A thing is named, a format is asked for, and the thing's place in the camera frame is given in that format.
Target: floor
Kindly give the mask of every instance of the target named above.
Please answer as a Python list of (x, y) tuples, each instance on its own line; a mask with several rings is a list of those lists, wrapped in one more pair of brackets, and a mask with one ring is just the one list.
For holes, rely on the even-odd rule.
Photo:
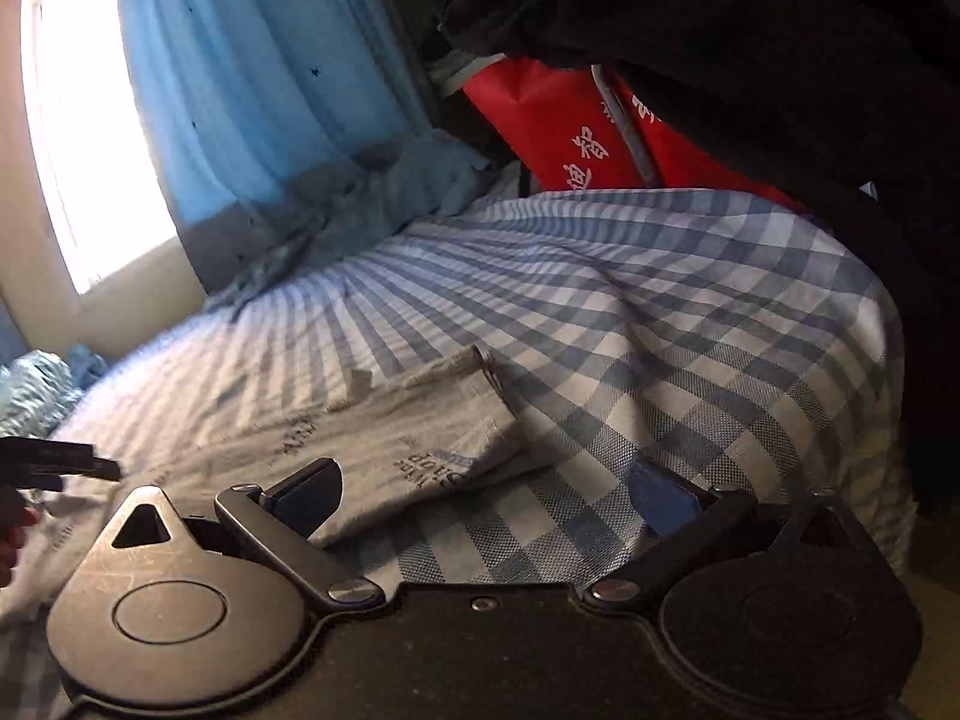
[(920, 720), (960, 717), (960, 514), (914, 533), (907, 590), (923, 618), (923, 651), (904, 691)]

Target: checkered tablecloth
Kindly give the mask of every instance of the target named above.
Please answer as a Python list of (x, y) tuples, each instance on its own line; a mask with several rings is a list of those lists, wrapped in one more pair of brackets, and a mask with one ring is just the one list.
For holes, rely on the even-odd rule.
[(625, 479), (644, 453), (763, 500), (831, 485), (902, 561), (913, 504), (898, 451), (901, 330), (866, 266), (748, 194), (492, 197), (303, 275), (236, 324), (229, 311), (194, 317), (90, 392), (58, 437), (96, 443), (127, 478), (113, 492), (71, 483), (102, 503), (48, 518), (19, 594), (0, 593), (0, 713), (45, 717), (58, 690), (42, 630), (10, 622), (13, 610), (56, 590), (67, 554), (131, 488), (170, 482), (165, 460), (343, 394), (349, 368), (376, 382), (472, 343), (498, 361), (530, 451), (555, 464), (334, 548), (388, 589), (584, 584), (615, 569), (642, 542)]

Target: human hand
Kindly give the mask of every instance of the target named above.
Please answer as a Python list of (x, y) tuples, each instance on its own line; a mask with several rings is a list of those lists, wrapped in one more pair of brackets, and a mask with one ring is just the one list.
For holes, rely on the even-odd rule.
[(14, 525), (0, 535), (0, 587), (6, 587), (13, 580), (17, 552), (27, 543), (26, 529), (37, 524), (39, 520), (37, 512), (24, 508), (21, 512), (20, 524)]

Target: plaid fabric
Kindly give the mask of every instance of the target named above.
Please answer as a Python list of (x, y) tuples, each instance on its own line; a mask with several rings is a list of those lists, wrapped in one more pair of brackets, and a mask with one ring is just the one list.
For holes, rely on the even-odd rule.
[[(162, 483), (173, 454), (343, 394), (347, 368), (380, 381), (477, 343), (498, 360), (530, 451), (556, 464), (335, 547), (387, 589), (584, 584), (615, 569), (643, 543), (625, 485), (643, 453), (764, 500), (832, 485), (888, 559), (904, 558), (913, 504), (896, 449), (896, 310), (837, 241), (765, 200), (482, 200), (228, 317), (194, 317), (128, 358), (59, 437), (121, 461), (126, 493)], [(44, 717), (56, 682), (42, 630), (7, 639), (0, 709)]]

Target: checkered bedsheet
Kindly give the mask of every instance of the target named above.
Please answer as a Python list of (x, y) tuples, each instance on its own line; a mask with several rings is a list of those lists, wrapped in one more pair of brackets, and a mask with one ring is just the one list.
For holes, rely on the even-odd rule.
[[(493, 197), (418, 221), (263, 295), (237, 324), (224, 310), (160, 336), (58, 437), (126, 467), (105, 517), (130, 488), (162, 483), (165, 458), (342, 394), (348, 368), (376, 382), (471, 343), (501, 364), (532, 451), (556, 464), (335, 547), (388, 589), (584, 584), (615, 569), (642, 542), (625, 479), (644, 453), (764, 500), (831, 485), (888, 559), (904, 558), (896, 309), (827, 233), (748, 194)], [(56, 550), (58, 534), (44, 538)], [(0, 680), (3, 716), (48, 715), (59, 685), (42, 628), (8, 624)]]

